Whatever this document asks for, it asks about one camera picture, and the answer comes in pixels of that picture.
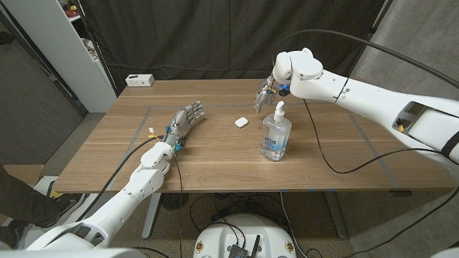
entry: black curtain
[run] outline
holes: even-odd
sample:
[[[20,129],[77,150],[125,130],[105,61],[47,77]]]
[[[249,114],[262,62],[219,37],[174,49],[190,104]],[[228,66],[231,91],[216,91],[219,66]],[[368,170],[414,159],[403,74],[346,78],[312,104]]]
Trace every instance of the black curtain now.
[[[119,95],[129,74],[157,80],[263,78],[277,45],[301,29],[365,39],[384,0],[80,0]],[[288,40],[325,69],[349,76],[359,45],[325,34]]]

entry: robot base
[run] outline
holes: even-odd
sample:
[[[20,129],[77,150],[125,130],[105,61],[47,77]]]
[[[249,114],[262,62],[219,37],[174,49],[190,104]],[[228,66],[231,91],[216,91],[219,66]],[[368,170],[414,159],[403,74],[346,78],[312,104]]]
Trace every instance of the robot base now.
[[[296,257],[294,244],[288,233],[276,223],[254,214],[233,214],[226,216],[228,224],[242,230],[245,235],[245,250],[248,257],[267,258],[294,258]],[[240,231],[224,224],[211,224],[196,240],[193,258],[232,258],[232,246],[239,242],[242,247],[244,238]],[[257,235],[260,235],[258,247],[254,248]]]

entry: black shoe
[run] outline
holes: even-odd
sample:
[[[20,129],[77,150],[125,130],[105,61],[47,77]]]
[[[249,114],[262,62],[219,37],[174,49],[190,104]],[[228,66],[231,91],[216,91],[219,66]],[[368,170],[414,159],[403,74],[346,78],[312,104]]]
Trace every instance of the black shoe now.
[[[56,199],[57,205],[60,208],[59,215],[57,218],[48,224],[35,224],[41,228],[50,228],[51,226],[62,225],[72,214],[72,212],[78,208],[81,203],[85,200],[85,194],[83,193],[66,193],[62,194]]]
[[[25,240],[22,237],[26,234],[26,232],[30,229],[32,225],[19,220],[12,220],[8,227],[11,228],[11,231],[14,235],[14,243],[12,243],[12,249],[23,249]]]

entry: white robotic arm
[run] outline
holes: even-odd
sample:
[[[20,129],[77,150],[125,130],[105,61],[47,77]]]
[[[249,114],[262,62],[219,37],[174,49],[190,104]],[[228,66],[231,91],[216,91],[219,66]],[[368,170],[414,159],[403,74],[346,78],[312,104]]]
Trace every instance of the white robotic arm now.
[[[107,247],[142,200],[163,185],[169,160],[181,147],[181,139],[204,116],[202,105],[195,102],[182,108],[168,126],[163,141],[145,152],[141,164],[131,174],[126,186],[92,216],[72,224],[57,226],[32,243],[27,250],[93,249]]]
[[[409,148],[442,152],[419,152],[428,158],[450,167],[455,164],[446,157],[459,163],[457,101],[392,92],[336,75],[324,70],[307,48],[278,54],[272,76],[278,84],[290,85],[296,97],[336,103],[378,123]],[[257,99],[266,95],[266,88]],[[260,104],[256,101],[255,109]]]

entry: wall outlet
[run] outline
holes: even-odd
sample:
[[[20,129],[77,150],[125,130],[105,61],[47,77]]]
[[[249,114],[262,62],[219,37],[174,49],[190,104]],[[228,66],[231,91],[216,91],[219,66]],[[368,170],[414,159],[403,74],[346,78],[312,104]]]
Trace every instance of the wall outlet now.
[[[153,75],[129,75],[126,78],[126,83],[131,87],[148,87],[153,84],[155,78]]]

